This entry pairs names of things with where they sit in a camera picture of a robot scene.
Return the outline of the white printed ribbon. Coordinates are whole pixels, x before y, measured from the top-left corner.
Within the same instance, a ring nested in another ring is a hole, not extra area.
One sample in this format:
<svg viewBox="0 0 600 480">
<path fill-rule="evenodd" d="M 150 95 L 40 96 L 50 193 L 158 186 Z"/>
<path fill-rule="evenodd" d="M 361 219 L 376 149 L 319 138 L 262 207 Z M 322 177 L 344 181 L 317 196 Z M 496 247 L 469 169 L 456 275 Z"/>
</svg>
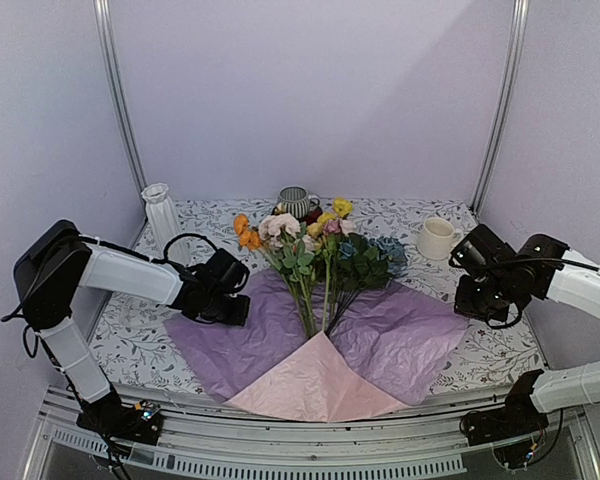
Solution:
<svg viewBox="0 0 600 480">
<path fill-rule="evenodd" d="M 124 300 L 119 321 L 130 330 L 151 329 L 163 325 L 164 310 L 145 299 L 128 296 Z"/>
</svg>

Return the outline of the purple wrapping paper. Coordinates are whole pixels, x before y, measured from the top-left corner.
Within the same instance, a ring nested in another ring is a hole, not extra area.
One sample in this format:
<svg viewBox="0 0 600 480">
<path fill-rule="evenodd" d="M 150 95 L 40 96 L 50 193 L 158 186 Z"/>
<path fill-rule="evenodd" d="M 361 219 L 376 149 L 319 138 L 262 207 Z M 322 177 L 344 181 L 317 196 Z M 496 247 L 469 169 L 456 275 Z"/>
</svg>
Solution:
<svg viewBox="0 0 600 480">
<path fill-rule="evenodd" d="M 203 389 L 224 402 L 247 388 L 307 341 L 297 306 L 272 270 L 253 274 L 242 326 L 200 324 L 175 315 L 164 326 Z M 468 327 L 450 305 L 390 282 L 366 290 L 329 338 L 348 366 L 402 403 L 424 400 Z"/>
</svg>

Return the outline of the white ribbed vase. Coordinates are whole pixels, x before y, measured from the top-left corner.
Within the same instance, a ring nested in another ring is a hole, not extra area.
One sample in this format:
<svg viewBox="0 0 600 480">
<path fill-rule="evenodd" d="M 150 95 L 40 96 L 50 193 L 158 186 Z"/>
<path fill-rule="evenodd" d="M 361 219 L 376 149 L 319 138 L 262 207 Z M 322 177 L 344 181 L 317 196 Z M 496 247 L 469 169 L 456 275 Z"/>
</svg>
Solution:
<svg viewBox="0 0 600 480">
<path fill-rule="evenodd" d="M 145 202 L 145 213 L 153 231 L 157 249 L 163 255 L 167 244 L 183 233 L 176 206 L 169 196 L 169 187 L 165 183 L 152 184 L 141 192 L 141 196 Z M 185 266 L 189 265 L 192 260 L 189 247 L 183 239 L 171 244 L 167 257 L 169 260 Z"/>
</svg>

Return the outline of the mixed flower bouquet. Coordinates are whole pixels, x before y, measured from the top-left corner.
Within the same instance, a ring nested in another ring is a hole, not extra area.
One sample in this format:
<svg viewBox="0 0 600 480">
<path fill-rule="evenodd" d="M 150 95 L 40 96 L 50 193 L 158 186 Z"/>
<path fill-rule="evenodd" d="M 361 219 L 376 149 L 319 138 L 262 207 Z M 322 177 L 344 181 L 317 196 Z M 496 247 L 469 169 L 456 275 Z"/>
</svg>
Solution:
<svg viewBox="0 0 600 480">
<path fill-rule="evenodd" d="M 239 214 L 239 245 L 259 252 L 284 281 L 308 339 L 331 334 L 354 300 L 395 279 L 377 247 L 356 231 L 351 201 L 338 197 L 316 223 L 306 225 L 277 205 L 257 226 Z"/>
</svg>

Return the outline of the pink wrapping paper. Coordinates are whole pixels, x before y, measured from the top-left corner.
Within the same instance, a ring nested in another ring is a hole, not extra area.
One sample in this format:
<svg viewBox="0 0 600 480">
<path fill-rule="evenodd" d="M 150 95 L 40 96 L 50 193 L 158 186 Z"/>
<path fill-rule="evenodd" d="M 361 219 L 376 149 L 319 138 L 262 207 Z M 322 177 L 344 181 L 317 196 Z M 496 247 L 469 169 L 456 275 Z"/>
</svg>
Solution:
<svg viewBox="0 0 600 480">
<path fill-rule="evenodd" d="M 256 415 L 313 423 L 364 420 L 406 407 L 355 373 L 323 333 L 227 404 Z"/>
</svg>

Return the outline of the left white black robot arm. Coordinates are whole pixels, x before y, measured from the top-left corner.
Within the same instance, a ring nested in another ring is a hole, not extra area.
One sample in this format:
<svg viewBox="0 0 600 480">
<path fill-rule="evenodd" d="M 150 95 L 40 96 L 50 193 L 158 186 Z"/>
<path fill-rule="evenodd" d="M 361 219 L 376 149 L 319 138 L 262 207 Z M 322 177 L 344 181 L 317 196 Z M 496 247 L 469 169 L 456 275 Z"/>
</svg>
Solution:
<svg viewBox="0 0 600 480">
<path fill-rule="evenodd" d="M 243 294 L 250 271 L 228 251 L 215 247 L 205 263 L 179 264 L 150 258 L 80 234 L 73 222 L 53 224 L 16 261 L 13 278 L 19 303 L 5 321 L 23 319 L 41 339 L 91 419 L 108 434 L 128 426 L 128 412 L 109 395 L 113 387 L 90 353 L 72 318 L 76 291 L 119 292 L 180 312 L 186 318 L 244 325 L 250 299 Z"/>
</svg>

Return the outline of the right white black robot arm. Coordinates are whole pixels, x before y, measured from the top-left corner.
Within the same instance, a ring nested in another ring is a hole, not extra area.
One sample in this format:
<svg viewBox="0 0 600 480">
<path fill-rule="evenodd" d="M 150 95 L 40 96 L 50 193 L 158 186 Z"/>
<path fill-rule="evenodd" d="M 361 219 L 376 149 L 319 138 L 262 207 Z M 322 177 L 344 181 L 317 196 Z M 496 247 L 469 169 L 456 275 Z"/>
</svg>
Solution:
<svg viewBox="0 0 600 480">
<path fill-rule="evenodd" d="M 463 270 L 455 313 L 502 330 L 520 322 L 531 300 L 550 300 L 600 320 L 600 265 L 545 234 L 520 250 L 480 224 L 451 250 L 449 264 Z M 600 361 L 563 370 L 524 373 L 497 415 L 497 427 L 517 436 L 535 420 L 565 407 L 600 403 Z"/>
</svg>

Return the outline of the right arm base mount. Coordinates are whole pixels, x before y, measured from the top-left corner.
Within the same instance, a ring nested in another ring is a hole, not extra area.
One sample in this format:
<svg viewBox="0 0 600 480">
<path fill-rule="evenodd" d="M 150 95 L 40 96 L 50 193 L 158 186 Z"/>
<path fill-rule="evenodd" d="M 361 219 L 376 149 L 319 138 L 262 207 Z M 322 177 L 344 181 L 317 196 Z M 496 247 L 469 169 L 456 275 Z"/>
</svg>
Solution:
<svg viewBox="0 0 600 480">
<path fill-rule="evenodd" d="M 533 406 L 504 404 L 468 412 L 460 419 L 459 430 L 470 446 L 476 446 L 539 432 L 548 425 L 547 415 Z"/>
</svg>

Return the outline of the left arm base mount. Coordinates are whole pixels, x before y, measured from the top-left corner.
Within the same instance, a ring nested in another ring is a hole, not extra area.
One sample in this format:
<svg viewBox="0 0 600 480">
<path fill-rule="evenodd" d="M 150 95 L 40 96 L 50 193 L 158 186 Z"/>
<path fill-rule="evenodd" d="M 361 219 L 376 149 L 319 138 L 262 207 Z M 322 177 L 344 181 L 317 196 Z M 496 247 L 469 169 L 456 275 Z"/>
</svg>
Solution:
<svg viewBox="0 0 600 480">
<path fill-rule="evenodd" d="M 133 406 L 105 406 L 99 413 L 90 405 L 77 419 L 78 427 L 107 440 L 121 439 L 151 446 L 158 444 L 163 423 L 161 407 L 147 400 Z"/>
</svg>

